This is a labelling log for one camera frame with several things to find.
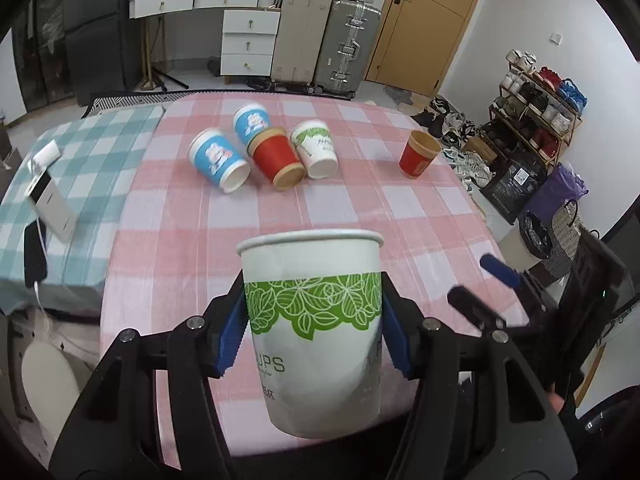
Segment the red paper cup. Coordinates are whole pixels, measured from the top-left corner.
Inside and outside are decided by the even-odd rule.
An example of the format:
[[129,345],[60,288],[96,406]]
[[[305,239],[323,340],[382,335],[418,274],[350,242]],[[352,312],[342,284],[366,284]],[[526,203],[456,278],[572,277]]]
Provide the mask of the red paper cup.
[[284,128],[272,126],[261,131],[252,139],[248,152],[278,191],[295,186],[305,177],[305,167],[291,147]]
[[400,158],[400,169],[406,176],[418,178],[441,149],[440,143],[430,134],[412,130]]

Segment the screw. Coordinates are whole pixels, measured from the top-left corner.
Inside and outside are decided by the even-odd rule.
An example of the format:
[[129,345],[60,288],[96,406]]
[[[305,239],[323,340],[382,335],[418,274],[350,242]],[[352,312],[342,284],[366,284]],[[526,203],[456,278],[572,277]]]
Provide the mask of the screw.
[[509,340],[509,336],[502,330],[494,330],[491,332],[491,337],[493,337],[494,341],[498,343],[506,343]]
[[123,343],[128,343],[136,336],[136,331],[132,328],[126,328],[118,334],[118,339]]
[[422,326],[429,331],[440,330],[440,322],[434,317],[425,317],[422,320]]
[[204,326],[204,318],[202,316],[191,316],[187,320],[187,326],[191,328],[191,330],[202,328]]

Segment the pink checkered tablecloth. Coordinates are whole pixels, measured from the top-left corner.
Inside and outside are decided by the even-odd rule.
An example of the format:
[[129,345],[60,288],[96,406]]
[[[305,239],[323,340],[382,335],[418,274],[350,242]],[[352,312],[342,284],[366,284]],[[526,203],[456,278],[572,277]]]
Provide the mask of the pink checkered tablecloth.
[[[331,179],[304,180],[276,192],[257,168],[238,191],[224,195],[187,160],[191,139],[216,126],[235,139],[232,116],[247,101],[269,111],[291,131],[309,118],[325,121],[340,162]],[[400,294],[425,315],[458,332],[473,328],[446,300],[461,283],[511,323],[526,316],[515,295],[479,267],[482,254],[499,254],[474,202],[437,158],[417,180],[402,176],[398,160],[409,131],[405,115],[373,105],[312,96],[203,93],[170,105],[149,142],[127,196],[111,252],[102,305],[104,352],[118,332],[162,332],[225,294],[241,269],[236,244],[256,235],[329,227],[382,233],[382,268]],[[277,430],[262,397],[250,332],[220,380],[212,380],[218,416],[234,455],[312,443]],[[415,385],[385,354],[380,420],[405,412]],[[158,379],[165,460],[177,464],[166,376]]]

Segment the white desk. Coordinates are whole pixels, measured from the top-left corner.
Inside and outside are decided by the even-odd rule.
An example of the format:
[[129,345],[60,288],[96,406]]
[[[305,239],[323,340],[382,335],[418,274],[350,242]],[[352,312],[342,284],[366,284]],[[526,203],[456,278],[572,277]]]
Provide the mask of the white desk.
[[[222,75],[271,75],[280,9],[275,0],[129,0],[132,19],[191,9],[225,9],[222,27]],[[152,81],[148,27],[143,27],[143,72]]]

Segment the purple plastic bag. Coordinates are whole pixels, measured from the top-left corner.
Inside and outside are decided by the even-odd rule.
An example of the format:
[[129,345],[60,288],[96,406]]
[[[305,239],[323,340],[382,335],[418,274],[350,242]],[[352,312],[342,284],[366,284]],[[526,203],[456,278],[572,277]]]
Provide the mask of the purple plastic bag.
[[531,211],[543,224],[548,224],[567,200],[578,200],[588,192],[584,181],[560,163],[523,211]]

